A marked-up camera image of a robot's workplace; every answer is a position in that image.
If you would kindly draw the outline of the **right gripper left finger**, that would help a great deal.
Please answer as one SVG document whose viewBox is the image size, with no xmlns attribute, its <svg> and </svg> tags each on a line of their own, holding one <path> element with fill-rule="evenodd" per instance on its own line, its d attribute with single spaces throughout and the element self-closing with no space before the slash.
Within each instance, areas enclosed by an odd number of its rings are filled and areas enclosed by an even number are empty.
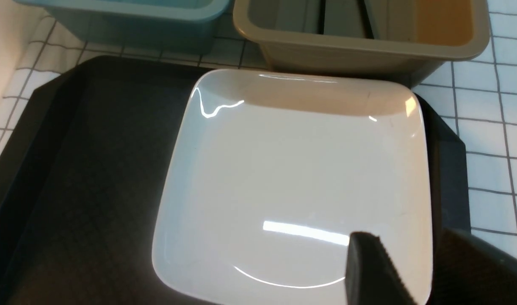
<svg viewBox="0 0 517 305">
<path fill-rule="evenodd" d="M 379 237 L 349 236 L 345 291 L 348 305 L 415 305 Z"/>
</svg>

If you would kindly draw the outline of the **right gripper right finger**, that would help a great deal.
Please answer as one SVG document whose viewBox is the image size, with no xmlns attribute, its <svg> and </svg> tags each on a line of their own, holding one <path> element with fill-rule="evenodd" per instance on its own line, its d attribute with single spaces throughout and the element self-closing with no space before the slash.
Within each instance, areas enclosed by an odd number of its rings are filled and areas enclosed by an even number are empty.
<svg viewBox="0 0 517 305">
<path fill-rule="evenodd" d="M 443 230 L 431 305 L 517 305 L 517 259 L 462 230 Z"/>
</svg>

